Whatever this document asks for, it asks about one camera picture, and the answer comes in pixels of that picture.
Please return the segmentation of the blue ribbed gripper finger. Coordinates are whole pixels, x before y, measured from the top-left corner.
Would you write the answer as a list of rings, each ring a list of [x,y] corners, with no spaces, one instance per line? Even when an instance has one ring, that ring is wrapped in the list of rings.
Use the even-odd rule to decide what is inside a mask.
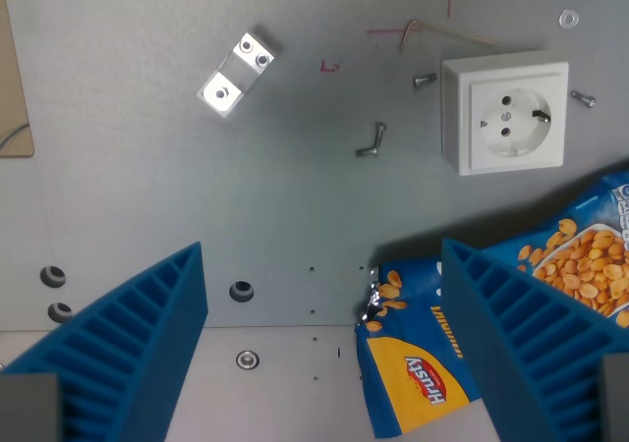
[[[85,307],[4,373],[58,377],[65,441],[163,441],[207,314],[193,243]]]
[[[441,307],[498,438],[601,441],[601,367],[627,353],[627,331],[460,242],[441,259]]]

